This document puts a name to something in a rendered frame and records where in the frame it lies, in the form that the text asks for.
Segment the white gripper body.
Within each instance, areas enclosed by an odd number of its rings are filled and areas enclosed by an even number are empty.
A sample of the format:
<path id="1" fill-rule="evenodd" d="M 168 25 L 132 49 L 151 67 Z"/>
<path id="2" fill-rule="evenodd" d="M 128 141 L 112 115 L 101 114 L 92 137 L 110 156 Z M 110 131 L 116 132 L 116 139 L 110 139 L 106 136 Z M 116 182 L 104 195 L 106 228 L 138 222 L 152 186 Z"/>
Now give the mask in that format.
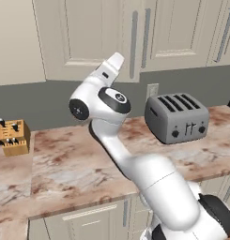
<path id="1" fill-rule="evenodd" d="M 107 68 L 112 72 L 118 72 L 124 63 L 124 56 L 119 52 L 115 52 L 111 57 L 107 60 Z"/>

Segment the beige cabinet side panel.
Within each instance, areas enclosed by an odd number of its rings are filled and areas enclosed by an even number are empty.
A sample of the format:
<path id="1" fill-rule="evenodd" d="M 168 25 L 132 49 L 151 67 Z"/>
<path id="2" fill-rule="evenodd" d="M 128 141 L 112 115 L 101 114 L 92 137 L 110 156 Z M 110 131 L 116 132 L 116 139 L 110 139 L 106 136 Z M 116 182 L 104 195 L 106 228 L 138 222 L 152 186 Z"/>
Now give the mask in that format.
<path id="1" fill-rule="evenodd" d="M 44 81 L 32 0 L 0 0 L 0 85 Z"/>

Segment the beige base cabinet door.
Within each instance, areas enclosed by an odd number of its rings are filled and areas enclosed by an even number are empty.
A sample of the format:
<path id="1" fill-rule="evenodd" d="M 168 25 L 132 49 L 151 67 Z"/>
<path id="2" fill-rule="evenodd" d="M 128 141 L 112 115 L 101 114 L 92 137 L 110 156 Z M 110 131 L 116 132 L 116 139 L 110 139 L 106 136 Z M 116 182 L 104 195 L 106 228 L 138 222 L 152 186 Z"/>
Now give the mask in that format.
<path id="1" fill-rule="evenodd" d="M 205 194 L 215 195 L 223 200 L 230 186 L 230 175 L 205 180 L 200 182 L 199 185 Z M 226 203 L 230 206 L 230 197 Z"/>
<path id="2" fill-rule="evenodd" d="M 140 240 L 141 234 L 150 224 L 152 216 L 152 211 L 142 204 L 139 196 L 131 199 L 129 240 Z"/>
<path id="3" fill-rule="evenodd" d="M 127 225 L 123 227 L 124 201 L 110 202 L 81 210 L 46 217 L 51 240 L 128 240 L 130 199 Z"/>

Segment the grey four-slot toaster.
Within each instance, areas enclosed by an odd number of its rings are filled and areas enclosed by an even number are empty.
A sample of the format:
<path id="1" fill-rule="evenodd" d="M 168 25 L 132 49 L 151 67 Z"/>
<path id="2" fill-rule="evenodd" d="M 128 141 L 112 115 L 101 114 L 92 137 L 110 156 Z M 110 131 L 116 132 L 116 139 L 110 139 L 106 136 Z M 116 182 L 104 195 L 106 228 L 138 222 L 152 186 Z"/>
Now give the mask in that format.
<path id="1" fill-rule="evenodd" d="M 187 93 L 160 95 L 147 99 L 145 121 L 160 142 L 185 143 L 207 135 L 209 111 Z"/>

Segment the wooden knife block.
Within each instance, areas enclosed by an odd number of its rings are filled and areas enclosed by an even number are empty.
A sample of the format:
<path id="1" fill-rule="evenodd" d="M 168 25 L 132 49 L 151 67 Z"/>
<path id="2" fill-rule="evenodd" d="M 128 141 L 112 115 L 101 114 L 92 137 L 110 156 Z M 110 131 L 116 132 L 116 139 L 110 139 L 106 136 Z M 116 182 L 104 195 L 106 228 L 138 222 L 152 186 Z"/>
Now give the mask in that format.
<path id="1" fill-rule="evenodd" d="M 6 121 L 0 118 L 0 145 L 6 157 L 29 153 L 31 132 L 23 119 Z"/>

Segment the beige wall cabinet door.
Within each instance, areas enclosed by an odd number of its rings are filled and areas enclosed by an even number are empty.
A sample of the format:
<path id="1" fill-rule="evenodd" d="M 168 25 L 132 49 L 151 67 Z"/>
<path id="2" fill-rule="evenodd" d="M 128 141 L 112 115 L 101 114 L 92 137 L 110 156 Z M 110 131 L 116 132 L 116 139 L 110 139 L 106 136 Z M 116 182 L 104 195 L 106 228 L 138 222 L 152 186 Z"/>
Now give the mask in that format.
<path id="1" fill-rule="evenodd" d="M 214 35 L 212 38 L 212 43 L 209 50 L 209 55 L 207 58 L 208 67 L 230 65 L 230 28 L 227 35 L 227 39 L 224 44 L 222 58 L 219 63 L 214 62 L 214 60 L 217 59 L 218 51 L 221 46 L 222 35 L 223 35 L 224 28 L 229 15 L 229 8 L 230 8 L 230 0 L 222 0 L 221 8 L 218 15 L 218 20 L 216 23 Z"/>
<path id="2" fill-rule="evenodd" d="M 203 68 L 222 0 L 146 0 L 151 9 L 142 72 Z"/>
<path id="3" fill-rule="evenodd" d="M 45 75 L 48 80 L 80 81 L 119 52 L 125 62 L 117 80 L 140 79 L 143 0 L 33 0 Z M 130 78 L 132 12 L 138 12 L 135 75 Z"/>

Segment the white wall outlet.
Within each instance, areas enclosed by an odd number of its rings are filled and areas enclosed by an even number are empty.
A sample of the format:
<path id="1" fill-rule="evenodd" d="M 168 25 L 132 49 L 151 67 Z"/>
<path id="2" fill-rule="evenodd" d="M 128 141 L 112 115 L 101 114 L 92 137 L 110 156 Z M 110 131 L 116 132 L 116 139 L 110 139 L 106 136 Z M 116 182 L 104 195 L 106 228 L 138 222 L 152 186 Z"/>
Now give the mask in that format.
<path id="1" fill-rule="evenodd" d="M 146 97 L 156 96 L 159 91 L 159 85 L 157 83 L 150 83 L 146 89 Z"/>

